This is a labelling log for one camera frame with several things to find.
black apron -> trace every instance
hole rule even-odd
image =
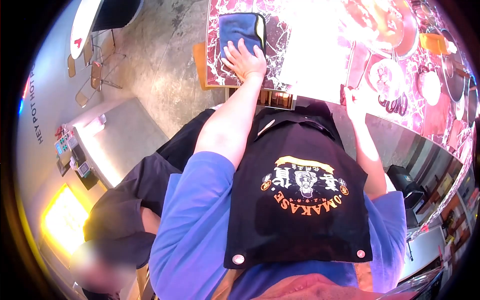
[[[367,174],[330,131],[293,112],[252,131],[233,179],[224,267],[371,261]]]

blue shirt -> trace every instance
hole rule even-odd
[[[230,192],[235,168],[225,157],[199,152],[183,174],[168,182],[162,221],[150,253],[150,280],[156,295],[169,299],[210,299],[227,272]],[[406,249],[407,225],[402,192],[375,199],[365,195],[369,213],[374,292],[397,285]],[[319,273],[338,285],[358,287],[352,263],[304,261],[260,264],[234,283],[229,299],[260,296],[283,278]]]

blue cleaning cloth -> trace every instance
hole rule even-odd
[[[265,30],[261,33],[256,32],[257,20],[264,18],[253,12],[238,12],[223,14],[219,17],[219,29],[220,29],[220,57],[227,58],[223,47],[228,46],[228,41],[232,41],[235,48],[238,48],[238,42],[241,38],[245,41],[245,46],[248,51],[255,55],[253,46],[257,45],[265,54],[265,47],[262,45],[262,40],[258,36],[263,35],[265,41]]]

bowl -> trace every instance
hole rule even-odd
[[[391,59],[383,59],[372,65],[369,80],[384,100],[393,101],[400,96],[405,77],[398,63]]]
[[[418,88],[422,97],[431,106],[435,106],[440,98],[440,79],[434,71],[421,73],[418,80]]]

neon light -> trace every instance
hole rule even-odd
[[[25,99],[25,96],[27,95],[27,88],[28,88],[29,81],[30,81],[30,77],[27,79],[27,83],[25,84],[24,95],[22,96],[23,99]]]
[[[22,113],[22,110],[24,109],[24,100],[20,100],[20,108],[18,108],[18,114]]]

